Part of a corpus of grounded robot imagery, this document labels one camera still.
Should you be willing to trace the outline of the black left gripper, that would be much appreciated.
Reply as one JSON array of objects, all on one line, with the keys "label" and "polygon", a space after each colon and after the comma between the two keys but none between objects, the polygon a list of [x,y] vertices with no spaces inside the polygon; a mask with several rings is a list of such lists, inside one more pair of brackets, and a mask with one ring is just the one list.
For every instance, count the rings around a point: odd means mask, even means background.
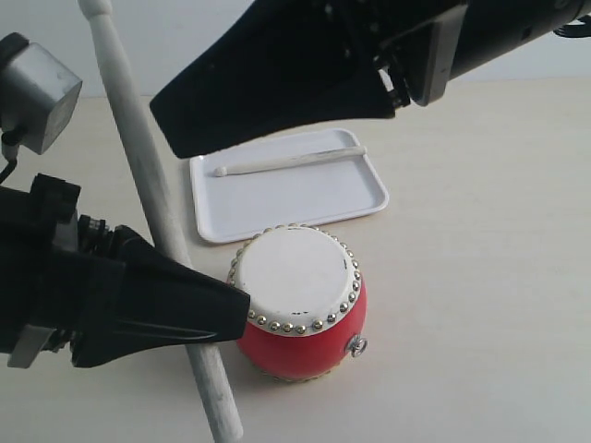
[{"label": "black left gripper", "polygon": [[71,346],[78,368],[155,348],[235,341],[250,297],[78,213],[80,187],[38,174],[1,190],[1,351],[28,368]]}]

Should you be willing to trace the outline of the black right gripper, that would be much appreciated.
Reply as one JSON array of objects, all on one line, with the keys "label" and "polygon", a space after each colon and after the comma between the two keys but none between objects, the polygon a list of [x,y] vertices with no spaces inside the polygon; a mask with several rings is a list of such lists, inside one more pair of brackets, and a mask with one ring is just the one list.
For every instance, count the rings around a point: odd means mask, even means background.
[{"label": "black right gripper", "polygon": [[255,1],[151,100],[176,157],[444,94],[466,1]]}]

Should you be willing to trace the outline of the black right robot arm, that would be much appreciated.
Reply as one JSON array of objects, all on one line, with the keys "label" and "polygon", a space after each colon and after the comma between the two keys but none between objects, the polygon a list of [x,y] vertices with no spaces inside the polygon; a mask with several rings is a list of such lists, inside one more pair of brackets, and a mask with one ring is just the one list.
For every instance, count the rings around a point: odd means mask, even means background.
[{"label": "black right robot arm", "polygon": [[339,120],[392,119],[543,35],[590,33],[586,1],[256,1],[151,100],[185,159]]}]

